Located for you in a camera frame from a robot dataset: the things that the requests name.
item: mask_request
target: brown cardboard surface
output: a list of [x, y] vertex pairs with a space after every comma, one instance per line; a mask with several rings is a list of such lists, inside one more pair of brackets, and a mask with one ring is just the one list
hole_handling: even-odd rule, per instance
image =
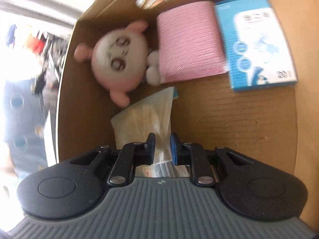
[[[110, 101], [109, 93], [95, 81], [90, 63], [74, 62], [76, 46], [82, 41], [94, 45], [106, 31], [142, 18], [151, 24], [146, 36], [150, 47], [156, 49], [156, 16], [197, 0], [168, 0], [149, 10], [138, 8], [135, 1], [97, 0], [74, 28], [59, 91], [60, 160], [105, 143], [115, 147], [110, 119], [119, 109]], [[159, 88], [143, 84], [130, 96], [132, 102], [136, 102], [162, 88], [176, 86], [179, 98], [173, 102], [172, 131], [177, 132], [181, 140], [198, 142], [205, 148], [225, 145], [295, 173], [309, 191], [302, 218], [319, 229], [319, 0], [270, 1], [287, 35], [297, 67], [299, 83], [295, 89], [278, 87], [234, 93], [224, 74]]]
[[295, 175], [308, 188], [302, 219], [319, 231], [319, 0], [270, 0], [285, 30], [298, 73]]

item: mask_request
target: pink plush toy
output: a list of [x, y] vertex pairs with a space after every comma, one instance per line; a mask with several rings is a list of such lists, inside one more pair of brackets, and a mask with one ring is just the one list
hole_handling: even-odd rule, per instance
[[110, 91], [112, 101], [121, 108], [130, 104], [126, 93], [134, 90], [144, 76], [148, 84], [160, 85], [158, 52], [148, 55], [143, 35], [147, 27], [146, 21], [132, 22], [126, 28], [104, 35], [94, 48], [81, 43], [74, 52], [74, 59], [79, 63], [91, 60], [96, 80]]

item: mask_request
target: blue box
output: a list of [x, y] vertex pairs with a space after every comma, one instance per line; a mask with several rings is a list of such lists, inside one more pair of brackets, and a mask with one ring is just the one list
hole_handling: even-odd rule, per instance
[[297, 82], [287, 41], [268, 0], [224, 0], [215, 10], [234, 91]]

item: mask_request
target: pink bubble wrap package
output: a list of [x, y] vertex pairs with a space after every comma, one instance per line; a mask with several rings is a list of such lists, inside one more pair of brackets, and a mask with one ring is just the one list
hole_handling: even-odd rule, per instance
[[194, 2], [157, 17], [161, 82], [225, 73], [226, 60], [214, 3]]

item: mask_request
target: plush toy face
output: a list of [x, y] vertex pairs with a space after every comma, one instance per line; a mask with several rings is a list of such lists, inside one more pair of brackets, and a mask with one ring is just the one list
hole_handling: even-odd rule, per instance
[[126, 29], [114, 30], [96, 44], [92, 70], [105, 88], [130, 91], [145, 75], [147, 54], [147, 41], [143, 35]]

